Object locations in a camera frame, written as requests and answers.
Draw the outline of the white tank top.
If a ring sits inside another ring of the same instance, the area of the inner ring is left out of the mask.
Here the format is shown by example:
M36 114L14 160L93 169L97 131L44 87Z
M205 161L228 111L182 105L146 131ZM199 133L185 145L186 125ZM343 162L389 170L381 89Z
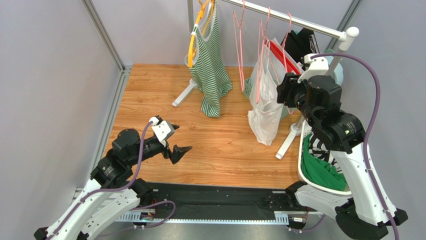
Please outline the white tank top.
M263 69L260 80L260 101L256 104L256 78L258 62L250 76L251 92L249 102L252 109L248 111L248 123L257 142L270 146L277 136L283 104L277 103L277 86L283 82L286 69L264 44Z

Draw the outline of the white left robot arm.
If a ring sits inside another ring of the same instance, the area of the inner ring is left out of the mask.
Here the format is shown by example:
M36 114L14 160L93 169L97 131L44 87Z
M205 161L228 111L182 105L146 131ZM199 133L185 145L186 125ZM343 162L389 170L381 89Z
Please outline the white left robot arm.
M157 201L154 190L137 175L144 160L162 155L176 164L190 146L169 146L168 139L179 129L160 117L152 117L142 133L136 129L122 130L112 142L84 188L65 213L52 225L34 233L36 240L94 240L123 214L145 210L143 217L153 220L157 206L172 206L171 200Z

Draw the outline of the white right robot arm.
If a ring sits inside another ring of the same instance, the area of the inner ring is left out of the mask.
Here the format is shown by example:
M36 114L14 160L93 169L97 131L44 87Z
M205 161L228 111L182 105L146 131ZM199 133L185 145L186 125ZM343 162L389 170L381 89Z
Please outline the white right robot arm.
M354 240L380 240L392 224L401 225L407 213L396 208L380 183L361 121L341 110L342 88L327 75L302 79L287 73L277 87L277 102L297 108L315 136L336 160L350 195L342 196L298 181L288 188L296 203L333 218Z

